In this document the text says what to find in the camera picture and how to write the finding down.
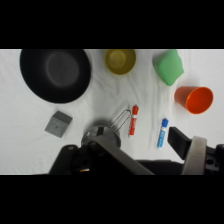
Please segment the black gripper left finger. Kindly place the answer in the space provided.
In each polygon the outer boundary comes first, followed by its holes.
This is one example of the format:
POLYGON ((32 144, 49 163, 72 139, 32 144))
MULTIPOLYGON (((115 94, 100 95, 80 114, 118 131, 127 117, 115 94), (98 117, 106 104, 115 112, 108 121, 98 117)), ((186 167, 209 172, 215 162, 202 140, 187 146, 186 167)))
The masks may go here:
POLYGON ((97 136, 88 144, 88 147, 94 155, 93 167, 101 172, 153 175, 153 172, 132 159, 104 136, 97 136))

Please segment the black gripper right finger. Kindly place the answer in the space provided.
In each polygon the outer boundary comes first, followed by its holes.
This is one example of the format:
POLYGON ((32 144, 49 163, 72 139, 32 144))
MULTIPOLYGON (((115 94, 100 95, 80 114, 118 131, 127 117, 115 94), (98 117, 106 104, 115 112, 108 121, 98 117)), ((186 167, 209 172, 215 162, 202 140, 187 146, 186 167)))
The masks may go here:
POLYGON ((182 175, 203 175, 205 170, 207 140, 184 135, 178 128, 170 127, 168 143, 184 161, 182 175))

